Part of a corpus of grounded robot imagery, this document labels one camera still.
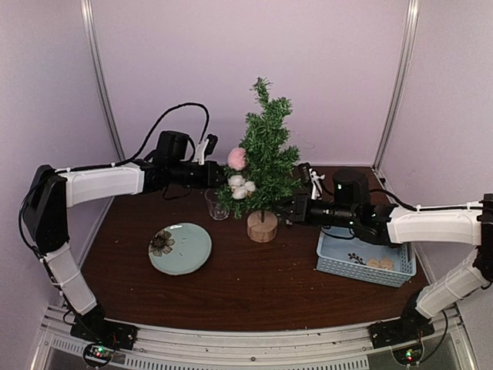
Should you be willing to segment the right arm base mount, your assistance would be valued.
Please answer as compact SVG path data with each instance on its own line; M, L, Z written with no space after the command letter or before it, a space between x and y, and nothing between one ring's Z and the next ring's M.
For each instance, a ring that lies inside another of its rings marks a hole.
M399 318L368 327L373 348L395 347L392 354L399 365L421 363L425 359L423 339L435 333L431 319L416 310L417 299L418 293L409 298Z

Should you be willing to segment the pink pompom ornament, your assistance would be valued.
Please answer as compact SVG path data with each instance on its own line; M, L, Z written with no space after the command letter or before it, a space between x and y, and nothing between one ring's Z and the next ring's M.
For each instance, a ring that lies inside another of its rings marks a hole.
M228 167L236 171L243 170L247 164L246 154L247 152L244 148L233 148L227 157Z

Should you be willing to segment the blue plastic basket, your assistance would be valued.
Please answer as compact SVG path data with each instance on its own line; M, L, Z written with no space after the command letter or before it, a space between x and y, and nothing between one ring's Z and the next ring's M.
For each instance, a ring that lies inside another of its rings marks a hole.
M365 265L355 264L348 257L355 253ZM394 269L387 271L368 267L370 258L390 258ZM417 272L414 249L410 244L397 248L373 245L357 239L347 228L327 227L320 230L317 244L317 270L328 274L399 288Z

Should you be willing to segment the beige burlap bow ornament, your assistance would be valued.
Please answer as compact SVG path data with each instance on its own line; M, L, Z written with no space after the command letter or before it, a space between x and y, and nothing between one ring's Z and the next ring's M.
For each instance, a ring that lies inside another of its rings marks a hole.
M370 258L366 265L368 267L379 268L387 271L392 271L394 269L394 262L387 257L377 260L376 258Z

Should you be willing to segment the small green christmas tree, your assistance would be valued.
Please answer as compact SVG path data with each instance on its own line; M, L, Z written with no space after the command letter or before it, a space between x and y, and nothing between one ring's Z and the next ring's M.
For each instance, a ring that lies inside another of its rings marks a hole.
M246 166L241 171L224 167L226 183L217 196L221 206L236 219L246 216L246 234L254 242L268 243L277 235L278 214L274 205L300 189L293 174L300 160L300 150L289 144L290 130L285 119L292 113L292 102L286 97L270 96L271 82L259 77L252 85L257 112L246 114L246 131L238 147L246 150ZM256 191L242 200L234 200L228 179L241 175L256 184Z

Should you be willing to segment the white cotton flower ornament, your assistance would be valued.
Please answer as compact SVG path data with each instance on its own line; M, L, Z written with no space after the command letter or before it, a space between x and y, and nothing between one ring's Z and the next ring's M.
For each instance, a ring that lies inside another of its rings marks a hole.
M228 186L230 187L232 198L234 200L242 200L248 196L251 196L257 189L256 184L253 181L246 180L241 175L233 175L228 179Z

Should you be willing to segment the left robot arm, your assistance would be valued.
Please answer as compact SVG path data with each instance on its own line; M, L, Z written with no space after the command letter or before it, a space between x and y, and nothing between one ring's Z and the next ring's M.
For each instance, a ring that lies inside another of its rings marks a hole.
M95 313L99 302L73 254L71 233L82 218L78 209L109 206L117 197L155 193L171 185L217 188L224 182L223 170L208 157L218 141L207 134L195 144L186 133L165 130L146 156L136 152L118 163L58 169L44 164L35 170L19 209L20 229L29 233L29 246L69 307L83 317L80 328L94 342L105 341L111 327Z

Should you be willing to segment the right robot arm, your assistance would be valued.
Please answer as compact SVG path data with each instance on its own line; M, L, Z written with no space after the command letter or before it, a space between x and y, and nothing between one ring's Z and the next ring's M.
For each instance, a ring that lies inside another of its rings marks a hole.
M296 193L274 210L293 224L345 227L368 244L397 247L467 247L464 258L408 301L395 334L411 340L440 311L492 282L492 195L462 205L403 207L312 200Z

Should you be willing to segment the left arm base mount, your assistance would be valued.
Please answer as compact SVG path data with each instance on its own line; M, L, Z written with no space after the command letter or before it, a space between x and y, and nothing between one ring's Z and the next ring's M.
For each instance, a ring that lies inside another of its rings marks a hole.
M70 335L87 341L82 350L83 361L92 368L107 366L118 350L132 350L138 328L135 325L111 321L98 303L87 314L71 310L74 321Z

